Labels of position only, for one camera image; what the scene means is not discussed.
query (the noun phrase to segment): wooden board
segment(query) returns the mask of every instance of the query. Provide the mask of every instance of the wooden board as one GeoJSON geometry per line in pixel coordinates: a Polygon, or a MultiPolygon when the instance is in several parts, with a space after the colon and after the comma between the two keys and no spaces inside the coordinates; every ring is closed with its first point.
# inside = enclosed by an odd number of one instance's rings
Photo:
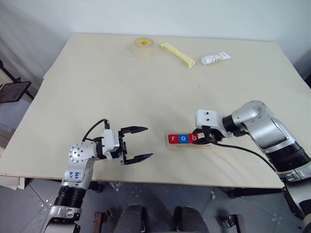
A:
{"type": "MultiPolygon", "coordinates": [[[[225,51],[232,59],[188,69],[156,48],[137,58],[136,36],[74,34],[45,76],[35,100],[0,160],[0,173],[61,178],[68,150],[99,119],[111,127],[149,130],[125,138],[129,156],[153,152],[146,161],[120,166],[98,161],[93,179],[218,186],[281,187],[256,156],[235,149],[166,147],[171,132],[191,132],[198,109],[230,114],[250,100],[272,109],[311,154],[311,93],[276,43],[153,37],[194,59],[225,51]]],[[[91,136],[103,132],[103,126],[91,136]]],[[[259,152],[248,136],[224,143],[259,152]]]]}

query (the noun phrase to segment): black cable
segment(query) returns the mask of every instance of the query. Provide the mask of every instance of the black cable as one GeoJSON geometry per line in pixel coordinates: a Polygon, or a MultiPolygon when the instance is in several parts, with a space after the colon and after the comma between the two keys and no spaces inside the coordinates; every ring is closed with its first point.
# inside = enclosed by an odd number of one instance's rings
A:
{"type": "Polygon", "coordinates": [[[269,165],[269,167],[275,172],[275,168],[267,161],[265,160],[265,158],[263,158],[260,154],[252,151],[252,150],[249,150],[249,149],[246,149],[246,148],[243,148],[243,147],[237,147],[237,146],[233,146],[233,145],[226,145],[226,144],[219,144],[218,142],[213,142],[210,138],[207,138],[207,140],[211,143],[211,144],[214,144],[216,146],[220,146],[220,147],[228,147],[228,148],[235,148],[235,149],[239,149],[239,150],[244,150],[244,151],[247,151],[249,153],[252,153],[254,155],[256,155],[257,157],[259,157],[260,159],[262,159],[267,165],[269,165]]]}
{"type": "Polygon", "coordinates": [[[96,127],[98,126],[100,123],[102,123],[103,121],[105,121],[106,119],[101,119],[100,121],[98,121],[97,123],[95,123],[95,125],[93,125],[88,131],[87,133],[84,135],[82,141],[85,142],[86,140],[89,141],[93,141],[92,139],[86,138],[88,136],[88,134],[96,127]]]}

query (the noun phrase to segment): tape roll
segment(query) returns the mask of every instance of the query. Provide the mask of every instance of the tape roll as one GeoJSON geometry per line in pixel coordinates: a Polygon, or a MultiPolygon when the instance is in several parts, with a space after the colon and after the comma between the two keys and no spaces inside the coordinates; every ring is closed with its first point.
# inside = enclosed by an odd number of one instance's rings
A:
{"type": "Polygon", "coordinates": [[[147,37],[140,37],[134,41],[134,52],[139,57],[150,57],[154,53],[154,41],[147,37]]]}

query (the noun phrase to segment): red block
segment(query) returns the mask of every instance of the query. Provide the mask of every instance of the red block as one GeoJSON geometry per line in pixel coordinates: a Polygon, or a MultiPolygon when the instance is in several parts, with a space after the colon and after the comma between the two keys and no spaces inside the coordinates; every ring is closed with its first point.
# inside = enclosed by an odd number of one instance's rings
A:
{"type": "Polygon", "coordinates": [[[188,138],[189,138],[189,143],[192,143],[199,139],[199,135],[197,133],[189,133],[188,138]]]}
{"type": "Polygon", "coordinates": [[[179,143],[178,134],[169,134],[169,143],[178,144],[179,143]]]}

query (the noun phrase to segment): blue block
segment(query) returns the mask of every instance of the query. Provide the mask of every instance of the blue block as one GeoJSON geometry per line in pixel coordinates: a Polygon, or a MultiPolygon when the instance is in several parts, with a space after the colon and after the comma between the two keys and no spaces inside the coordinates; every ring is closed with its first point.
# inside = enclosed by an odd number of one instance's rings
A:
{"type": "Polygon", "coordinates": [[[188,134],[179,134],[178,139],[179,143],[189,143],[188,134]]]}

